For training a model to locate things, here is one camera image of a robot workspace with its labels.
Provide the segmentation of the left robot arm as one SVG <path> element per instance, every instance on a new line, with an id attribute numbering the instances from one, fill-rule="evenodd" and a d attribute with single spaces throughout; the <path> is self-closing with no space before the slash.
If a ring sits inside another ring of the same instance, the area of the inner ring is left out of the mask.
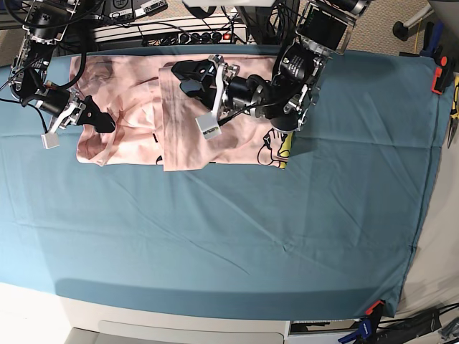
<path id="1" fill-rule="evenodd" d="M 369 1 L 307 1 L 287 35 L 273 66 L 272 77 L 239 77 L 240 67 L 219 54 L 200 61 L 177 62 L 171 71 L 181 91 L 199 100 L 208 113 L 197 125 L 206 139 L 238 115 L 270 121 L 280 133 L 299 131 L 317 98 L 319 79 L 332 54 L 343 54 L 356 21 Z"/>

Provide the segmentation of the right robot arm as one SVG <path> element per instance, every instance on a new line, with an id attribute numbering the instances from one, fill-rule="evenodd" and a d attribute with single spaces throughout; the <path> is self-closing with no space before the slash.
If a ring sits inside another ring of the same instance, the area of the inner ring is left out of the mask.
<path id="1" fill-rule="evenodd" d="M 88 95 L 81 97 L 72 88 L 82 77 L 87 62 L 87 40 L 77 26 L 97 11 L 102 1 L 30 1 L 27 14 L 19 16 L 13 1 L 4 8 L 22 26 L 24 38 L 11 72 L 2 88 L 8 87 L 13 103 L 37 111 L 49 138 L 68 125 L 90 125 L 97 133 L 112 133 L 115 121 Z M 47 70 L 54 50 L 69 30 L 80 36 L 80 65 L 76 75 L 63 84 L 47 80 Z"/>

